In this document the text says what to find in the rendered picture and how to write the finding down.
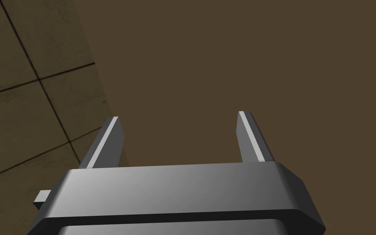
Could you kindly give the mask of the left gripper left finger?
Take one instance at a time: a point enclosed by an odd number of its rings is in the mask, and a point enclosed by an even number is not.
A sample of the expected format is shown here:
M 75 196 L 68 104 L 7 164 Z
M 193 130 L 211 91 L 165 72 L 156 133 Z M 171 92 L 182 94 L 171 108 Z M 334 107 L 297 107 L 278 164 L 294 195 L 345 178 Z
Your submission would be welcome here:
M 119 166 L 124 132 L 117 116 L 108 117 L 82 160 L 79 169 Z

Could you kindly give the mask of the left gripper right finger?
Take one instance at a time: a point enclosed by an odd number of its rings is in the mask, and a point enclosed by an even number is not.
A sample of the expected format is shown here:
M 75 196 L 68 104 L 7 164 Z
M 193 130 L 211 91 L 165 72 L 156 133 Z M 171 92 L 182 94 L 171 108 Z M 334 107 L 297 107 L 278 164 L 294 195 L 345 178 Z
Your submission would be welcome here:
M 242 162 L 273 162 L 274 157 L 249 111 L 239 111 L 236 136 Z

